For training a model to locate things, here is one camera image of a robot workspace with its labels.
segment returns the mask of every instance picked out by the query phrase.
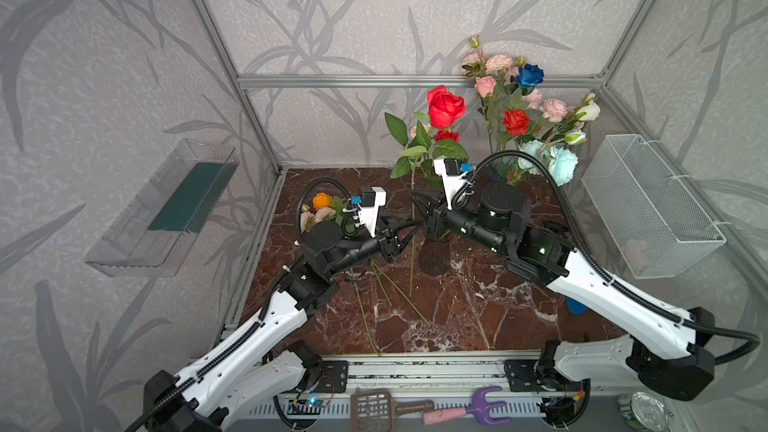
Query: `tin can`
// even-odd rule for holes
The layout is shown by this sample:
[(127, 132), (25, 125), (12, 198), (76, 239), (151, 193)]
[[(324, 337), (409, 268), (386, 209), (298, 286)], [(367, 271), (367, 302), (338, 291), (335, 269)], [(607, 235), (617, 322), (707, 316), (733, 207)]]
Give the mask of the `tin can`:
[(624, 422), (638, 432), (665, 432), (669, 428), (664, 404), (653, 395), (624, 394), (619, 396), (617, 406)]

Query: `orange flower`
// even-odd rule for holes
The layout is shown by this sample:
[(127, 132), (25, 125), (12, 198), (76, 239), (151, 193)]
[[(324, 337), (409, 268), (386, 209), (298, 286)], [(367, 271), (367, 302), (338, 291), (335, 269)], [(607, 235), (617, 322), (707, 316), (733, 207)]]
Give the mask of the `orange flower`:
[(321, 192), (312, 199), (312, 205), (315, 207), (315, 210), (320, 210), (323, 207), (328, 207), (331, 205), (331, 196), (329, 196), (328, 194), (325, 194), (324, 192)]

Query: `brown scoop handle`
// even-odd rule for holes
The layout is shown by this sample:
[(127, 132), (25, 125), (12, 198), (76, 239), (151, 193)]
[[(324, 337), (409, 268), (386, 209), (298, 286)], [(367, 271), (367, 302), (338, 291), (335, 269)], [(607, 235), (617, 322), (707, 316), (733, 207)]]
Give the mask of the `brown scoop handle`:
[(395, 416), (411, 414), (413, 412), (427, 412), (428, 410), (434, 409), (435, 403), (431, 400), (424, 400), (422, 402), (408, 402), (395, 406)]

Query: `light blue flower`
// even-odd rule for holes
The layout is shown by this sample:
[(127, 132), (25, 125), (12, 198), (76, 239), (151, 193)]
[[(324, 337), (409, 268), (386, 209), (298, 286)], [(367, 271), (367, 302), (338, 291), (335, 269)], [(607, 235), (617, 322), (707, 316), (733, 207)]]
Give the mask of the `light blue flower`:
[[(525, 152), (530, 156), (536, 157), (538, 150), (542, 148), (543, 144), (544, 143), (541, 140), (531, 140), (530, 142), (526, 142), (523, 145), (521, 145), (519, 149), (520, 149), (520, 152)], [(540, 159), (540, 162), (546, 164), (546, 160), (541, 160), (541, 157), (538, 157), (538, 158)], [(534, 167), (533, 163), (530, 160), (525, 160), (524, 158), (518, 158), (518, 165), (523, 170), (528, 170), (530, 168), (531, 170), (528, 170), (528, 173), (531, 173), (534, 176), (540, 176), (542, 174), (537, 167)]]
[(554, 181), (558, 186), (569, 183), (574, 177), (574, 169), (578, 164), (576, 154), (568, 149), (553, 148), (549, 151), (549, 155), (549, 173), (552, 174)]

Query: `can lid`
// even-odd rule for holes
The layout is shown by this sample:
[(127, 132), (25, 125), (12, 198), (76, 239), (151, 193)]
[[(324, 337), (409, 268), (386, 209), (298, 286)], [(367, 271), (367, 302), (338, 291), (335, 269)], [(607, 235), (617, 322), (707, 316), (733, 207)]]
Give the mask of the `can lid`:
[(632, 394), (631, 404), (634, 416), (643, 427), (653, 432), (664, 432), (669, 427), (664, 404), (653, 395), (635, 392)]

